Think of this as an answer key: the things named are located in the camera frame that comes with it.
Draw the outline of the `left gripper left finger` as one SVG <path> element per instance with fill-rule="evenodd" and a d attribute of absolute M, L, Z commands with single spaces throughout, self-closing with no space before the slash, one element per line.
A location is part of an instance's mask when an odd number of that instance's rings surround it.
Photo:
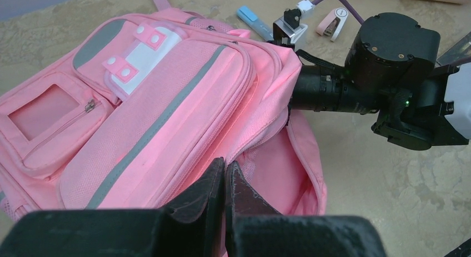
<path fill-rule="evenodd" d="M 225 162 L 205 172 L 168 202 L 162 219 L 162 256 L 220 256 Z"/>

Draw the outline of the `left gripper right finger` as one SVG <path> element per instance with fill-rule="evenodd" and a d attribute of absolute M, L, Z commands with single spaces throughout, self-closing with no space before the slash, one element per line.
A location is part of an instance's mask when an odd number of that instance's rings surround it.
<path fill-rule="evenodd" d="M 245 179 L 237 161 L 225 175 L 226 240 L 229 256 L 266 256 L 273 250 L 273 223 L 280 212 Z"/>

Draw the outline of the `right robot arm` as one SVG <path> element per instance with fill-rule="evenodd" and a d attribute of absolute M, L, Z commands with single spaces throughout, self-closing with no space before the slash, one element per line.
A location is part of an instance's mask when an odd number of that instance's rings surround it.
<path fill-rule="evenodd" d="M 377 114 L 372 132 L 410 150 L 470 142 L 470 60 L 436 66 L 438 32 L 381 13 L 361 25 L 344 66 L 303 50 L 292 109 Z"/>

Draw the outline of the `pink backpack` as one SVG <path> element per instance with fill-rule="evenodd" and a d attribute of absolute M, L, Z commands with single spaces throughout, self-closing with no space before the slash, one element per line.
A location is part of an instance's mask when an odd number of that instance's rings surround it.
<path fill-rule="evenodd" d="M 1 96 L 1 209 L 158 208 L 222 157 L 280 213 L 323 214 L 295 52 L 154 1 Z"/>

